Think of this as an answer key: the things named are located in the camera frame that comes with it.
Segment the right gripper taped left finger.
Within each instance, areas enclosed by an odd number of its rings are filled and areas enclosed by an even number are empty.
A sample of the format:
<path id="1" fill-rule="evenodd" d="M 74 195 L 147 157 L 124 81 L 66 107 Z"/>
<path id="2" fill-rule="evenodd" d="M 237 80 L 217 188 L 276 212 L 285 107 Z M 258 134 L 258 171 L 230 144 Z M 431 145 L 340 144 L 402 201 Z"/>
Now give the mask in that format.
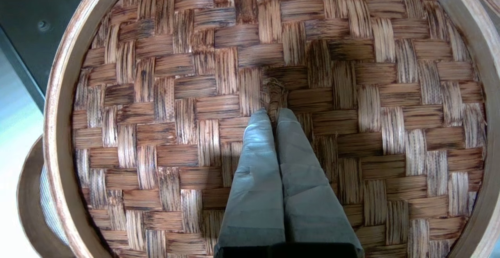
<path id="1" fill-rule="evenodd" d="M 214 256 L 267 256 L 286 242 L 280 166 L 266 110 L 254 112 L 243 133 Z"/>

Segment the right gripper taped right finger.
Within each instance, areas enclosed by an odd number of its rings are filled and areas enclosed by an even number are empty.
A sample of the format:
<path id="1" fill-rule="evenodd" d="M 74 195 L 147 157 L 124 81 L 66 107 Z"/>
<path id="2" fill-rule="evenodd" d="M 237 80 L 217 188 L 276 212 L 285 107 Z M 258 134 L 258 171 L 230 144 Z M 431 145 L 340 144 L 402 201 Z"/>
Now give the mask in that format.
<path id="1" fill-rule="evenodd" d="M 294 113 L 281 108 L 276 126 L 277 155 L 286 226 L 293 242 L 347 243 L 363 248 Z"/>

